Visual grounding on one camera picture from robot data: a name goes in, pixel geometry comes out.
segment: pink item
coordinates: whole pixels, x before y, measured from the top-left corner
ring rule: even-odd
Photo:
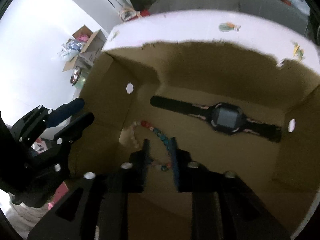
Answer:
[[[49,202],[49,210],[69,191],[67,185],[63,182],[56,190],[53,200]]]
[[[89,36],[86,34],[81,34],[78,38],[76,38],[78,41],[87,42],[89,39]]]

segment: metal screw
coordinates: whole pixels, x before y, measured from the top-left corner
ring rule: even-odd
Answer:
[[[227,178],[227,179],[234,179],[237,174],[234,172],[234,171],[226,171],[224,173],[224,176]]]
[[[133,167],[132,163],[122,163],[121,169],[131,169]]]
[[[59,172],[59,171],[61,170],[60,164],[55,165],[54,170],[55,170],[56,172]]]
[[[59,138],[58,140],[57,140],[57,144],[61,144],[62,143],[62,138]]]
[[[198,168],[199,166],[200,166],[200,163],[199,163],[199,162],[189,162],[189,163],[188,163],[188,167],[189,167],[189,168],[192,168],[192,169]]]
[[[83,175],[85,179],[94,179],[96,177],[96,174],[93,172],[87,172],[86,174]]]

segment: hole in cardboard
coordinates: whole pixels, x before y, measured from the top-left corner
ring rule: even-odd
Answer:
[[[281,60],[281,61],[277,64],[277,68],[278,68],[278,69],[282,69],[283,66],[284,66],[284,59]]]
[[[131,94],[133,92],[133,85],[131,83],[128,83],[126,90],[128,94]]]
[[[288,132],[293,132],[295,126],[296,126],[296,120],[291,119],[288,125]]]

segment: smartwatch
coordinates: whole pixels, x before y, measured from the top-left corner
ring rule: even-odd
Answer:
[[[262,123],[247,117],[238,106],[228,103],[217,103],[214,106],[202,106],[170,98],[154,96],[150,104],[155,107],[197,117],[209,123],[215,131],[233,135],[248,132],[280,142],[281,127]]]

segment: plastic bag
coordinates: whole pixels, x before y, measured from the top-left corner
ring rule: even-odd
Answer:
[[[57,54],[56,58],[62,61],[71,61],[77,56],[83,48],[85,42],[78,40],[71,40],[68,43],[62,44],[61,51]]]

